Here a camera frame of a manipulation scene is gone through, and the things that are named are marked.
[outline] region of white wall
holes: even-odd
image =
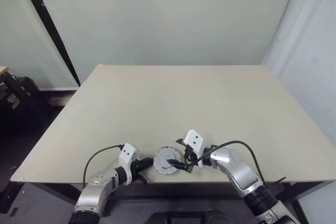
[[[0,66],[39,88],[76,88],[30,0],[0,0]]]
[[[288,0],[44,0],[83,82],[98,64],[260,64]]]
[[[264,61],[334,145],[335,4],[336,0],[292,0]],[[300,203],[311,224],[336,223],[335,182],[301,198]]]

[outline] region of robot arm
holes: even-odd
[[[194,130],[190,130],[184,139],[177,140],[177,142],[186,147],[184,158],[189,162],[195,162],[211,150],[211,148],[205,147],[204,139]],[[168,162],[176,168],[191,172],[188,164],[179,163],[172,159]],[[234,150],[226,147],[219,148],[204,156],[201,161],[197,162],[197,165],[199,167],[212,166],[225,173],[259,223],[300,224]]]
[[[83,189],[69,224],[96,224],[103,213],[108,196],[120,185],[129,185],[139,172],[153,164],[152,158],[137,159],[138,150],[125,144],[119,155],[119,167],[93,174]]]

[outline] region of wire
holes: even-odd
[[[86,177],[86,170],[88,169],[88,166],[89,166],[89,163],[90,161],[94,158],[94,156],[96,156],[98,153],[101,153],[103,151],[106,151],[106,150],[109,150],[109,149],[112,149],[112,148],[116,148],[116,147],[119,147],[119,149],[123,149],[124,145],[123,144],[119,144],[119,145],[114,145],[114,146],[110,146],[110,147],[106,147],[104,149],[101,149],[99,151],[97,151],[96,153],[94,153],[90,158],[89,160],[87,161],[86,165],[85,165],[85,168],[84,168],[84,172],[83,172],[83,182],[82,182],[82,187],[83,189],[85,188],[85,177]]]
[[[251,147],[248,146],[248,144],[244,143],[243,141],[234,140],[234,141],[229,141],[229,142],[226,142],[226,143],[221,144],[221,145],[219,145],[219,146],[216,146],[215,148],[213,148],[213,149],[211,149],[210,151],[208,151],[207,153],[203,154],[201,157],[199,157],[199,158],[196,159],[195,161],[192,161],[189,165],[196,165],[196,164],[197,164],[199,161],[201,161],[205,156],[211,154],[212,152],[214,152],[214,151],[216,151],[216,150],[218,150],[218,149],[220,149],[220,148],[223,148],[224,146],[230,145],[230,144],[242,144],[243,146],[245,146],[246,148],[248,148],[248,150],[251,152],[253,161],[254,161],[254,163],[256,164],[256,167],[257,167],[257,170],[258,170],[260,179],[261,179],[261,181],[265,184],[265,180],[264,180],[264,177],[263,177],[262,172],[261,172],[261,170],[260,170],[260,167],[259,167],[259,164],[258,164],[256,155],[255,155],[254,152],[252,151]]]

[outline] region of gray disc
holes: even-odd
[[[177,171],[177,169],[170,165],[166,160],[175,159],[181,162],[182,158],[178,150],[173,147],[163,147],[159,149],[154,157],[154,168],[161,174],[172,174]]]

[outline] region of beige tabletop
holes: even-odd
[[[8,70],[8,67],[1,67],[0,66],[0,76]]]
[[[119,143],[141,156],[172,146],[190,129],[209,145],[248,143],[266,181],[335,179],[335,148],[264,66],[102,66],[73,95],[11,177],[12,181],[80,183],[88,158]],[[233,149],[254,169],[250,153]],[[113,167],[119,150],[96,156],[88,175]],[[227,182],[211,167],[150,182]]]

